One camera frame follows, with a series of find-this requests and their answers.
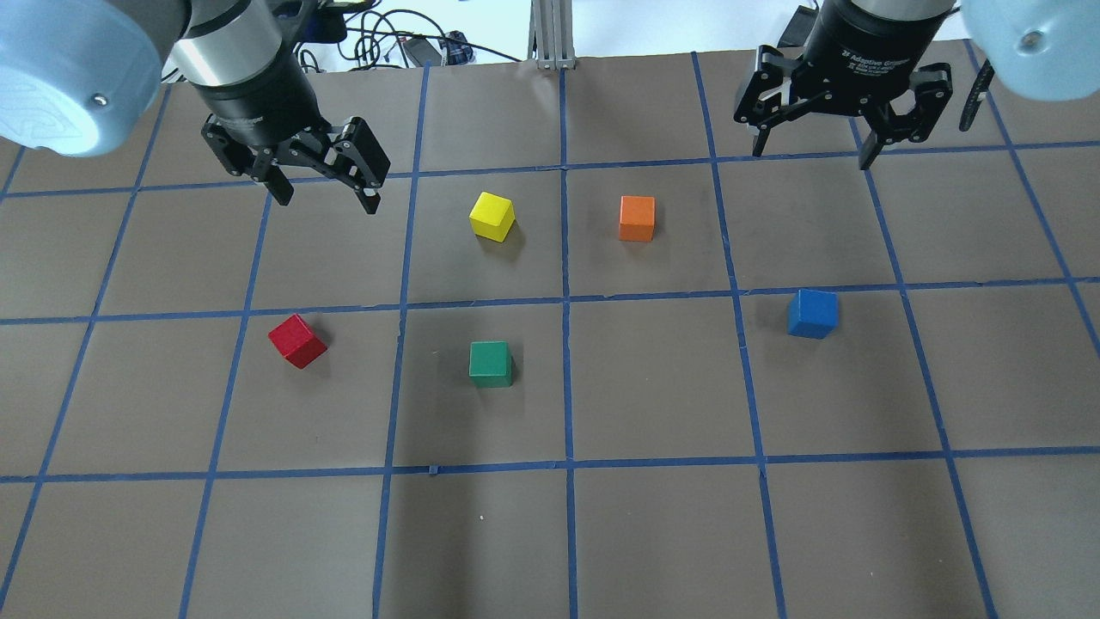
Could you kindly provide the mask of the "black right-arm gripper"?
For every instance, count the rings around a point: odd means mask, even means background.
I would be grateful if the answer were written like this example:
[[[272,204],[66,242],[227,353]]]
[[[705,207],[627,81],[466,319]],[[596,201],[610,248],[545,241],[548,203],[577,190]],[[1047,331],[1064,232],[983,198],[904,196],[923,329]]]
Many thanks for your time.
[[[754,157],[771,130],[809,113],[861,117],[871,130],[858,152],[868,172],[886,146],[930,137],[952,99],[952,67],[920,65],[952,1],[822,1],[795,56],[759,46],[734,119],[754,126]]]

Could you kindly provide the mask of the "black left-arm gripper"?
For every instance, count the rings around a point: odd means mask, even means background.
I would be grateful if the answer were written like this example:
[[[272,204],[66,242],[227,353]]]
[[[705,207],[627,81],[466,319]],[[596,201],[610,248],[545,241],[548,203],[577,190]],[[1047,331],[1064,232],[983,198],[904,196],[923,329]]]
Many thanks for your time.
[[[263,185],[276,205],[288,206],[295,189],[284,166],[310,169],[352,187],[363,211],[377,213],[388,153],[365,118],[327,120],[295,60],[275,60],[248,81],[204,85],[201,98],[210,109],[201,134],[227,173]]]

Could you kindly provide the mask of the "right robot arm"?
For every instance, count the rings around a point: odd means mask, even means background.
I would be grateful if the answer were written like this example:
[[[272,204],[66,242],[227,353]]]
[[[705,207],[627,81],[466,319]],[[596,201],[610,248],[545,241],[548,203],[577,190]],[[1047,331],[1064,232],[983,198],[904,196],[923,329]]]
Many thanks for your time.
[[[886,146],[922,144],[950,102],[952,67],[920,60],[959,13],[986,62],[959,129],[996,77],[1033,101],[1076,101],[1097,91],[1096,1],[824,1],[798,58],[760,46],[743,82],[735,121],[754,129],[754,156],[771,130],[809,113],[860,117],[868,169]]]

